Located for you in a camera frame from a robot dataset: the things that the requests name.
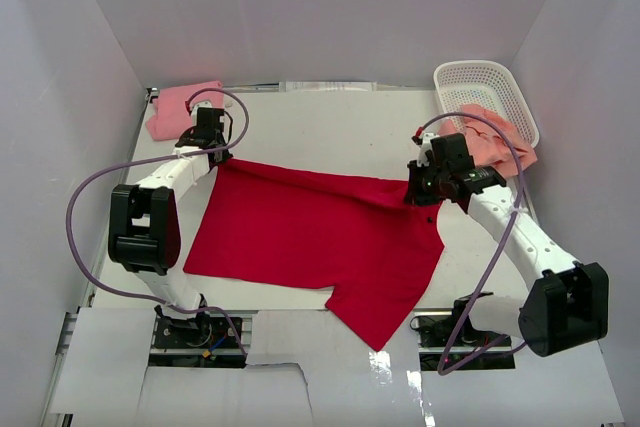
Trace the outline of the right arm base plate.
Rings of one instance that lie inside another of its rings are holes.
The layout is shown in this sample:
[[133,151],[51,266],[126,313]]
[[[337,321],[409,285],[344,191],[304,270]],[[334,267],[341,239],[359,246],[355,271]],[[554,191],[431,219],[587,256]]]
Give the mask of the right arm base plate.
[[[422,372],[436,372],[439,360],[455,325],[449,310],[417,311],[409,321],[409,327],[418,335],[419,362]],[[493,342],[499,335],[490,331],[462,330],[454,341],[445,366],[463,360],[465,357]],[[510,337],[506,337],[486,353],[461,367],[465,371],[513,370],[514,354],[510,351],[517,346]]]

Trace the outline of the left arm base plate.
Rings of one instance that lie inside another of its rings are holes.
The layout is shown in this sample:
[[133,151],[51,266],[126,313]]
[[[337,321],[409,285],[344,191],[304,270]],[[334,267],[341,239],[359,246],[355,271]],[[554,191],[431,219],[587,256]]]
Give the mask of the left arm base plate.
[[189,325],[168,317],[157,317],[152,335],[148,364],[151,367],[243,369],[245,355],[238,347],[249,346],[249,336],[243,329],[247,321],[231,317],[229,322],[219,315],[204,315]]

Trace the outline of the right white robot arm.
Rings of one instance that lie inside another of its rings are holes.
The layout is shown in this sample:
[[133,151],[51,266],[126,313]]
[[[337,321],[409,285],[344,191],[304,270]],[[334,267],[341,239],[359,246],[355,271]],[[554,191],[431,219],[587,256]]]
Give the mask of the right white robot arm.
[[582,263],[556,244],[515,206],[506,180],[493,167],[480,167],[460,133],[413,138],[418,157],[409,162],[406,203],[434,206],[449,200],[497,242],[525,282],[525,299],[489,292],[455,301],[436,332],[472,346],[487,332],[520,338],[547,357],[604,338],[608,333],[609,276],[598,263]]

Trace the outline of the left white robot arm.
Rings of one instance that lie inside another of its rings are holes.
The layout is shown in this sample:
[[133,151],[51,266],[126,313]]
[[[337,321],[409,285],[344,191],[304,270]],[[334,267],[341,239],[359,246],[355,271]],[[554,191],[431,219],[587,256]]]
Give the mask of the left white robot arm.
[[206,301],[176,268],[181,252],[178,202],[231,157],[228,151],[205,151],[225,146],[224,132],[233,125],[224,109],[208,101],[196,104],[191,118],[193,126],[175,144],[175,159],[133,185],[113,189],[108,236],[112,262],[142,280],[153,296],[185,310],[200,308]]

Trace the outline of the red t shirt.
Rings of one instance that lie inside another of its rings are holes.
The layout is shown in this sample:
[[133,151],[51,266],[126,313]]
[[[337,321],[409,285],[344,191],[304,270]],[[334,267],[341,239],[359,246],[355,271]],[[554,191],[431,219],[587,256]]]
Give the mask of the red t shirt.
[[379,351],[426,291],[444,250],[438,204],[399,180],[232,159],[216,181],[187,274],[333,290],[326,308]]

